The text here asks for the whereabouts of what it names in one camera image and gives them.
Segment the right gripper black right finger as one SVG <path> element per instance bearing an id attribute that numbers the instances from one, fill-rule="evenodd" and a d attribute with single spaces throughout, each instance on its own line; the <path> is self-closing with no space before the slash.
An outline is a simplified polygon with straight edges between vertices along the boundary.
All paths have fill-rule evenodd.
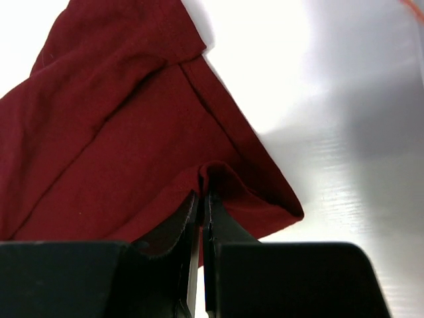
<path id="1" fill-rule="evenodd" d="M 259 242 L 214 193 L 205 198 L 204 212 L 208 316 L 390 316 L 372 264 L 358 246 Z"/>

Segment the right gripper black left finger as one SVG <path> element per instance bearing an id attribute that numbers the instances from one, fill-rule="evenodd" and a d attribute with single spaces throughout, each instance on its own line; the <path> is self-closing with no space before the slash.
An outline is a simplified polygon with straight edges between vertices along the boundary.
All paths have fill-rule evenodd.
<path id="1" fill-rule="evenodd" d="M 193 317 L 198 197 L 133 243 L 2 242 L 2 317 Z"/>

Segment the maroon t shirt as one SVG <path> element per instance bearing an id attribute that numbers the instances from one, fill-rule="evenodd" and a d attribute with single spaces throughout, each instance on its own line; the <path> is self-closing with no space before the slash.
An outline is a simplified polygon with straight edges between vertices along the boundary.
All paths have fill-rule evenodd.
<path id="1" fill-rule="evenodd" d="M 70 1 L 1 99 L 1 240 L 135 242 L 215 190 L 262 238 L 303 218 L 180 1 Z"/>

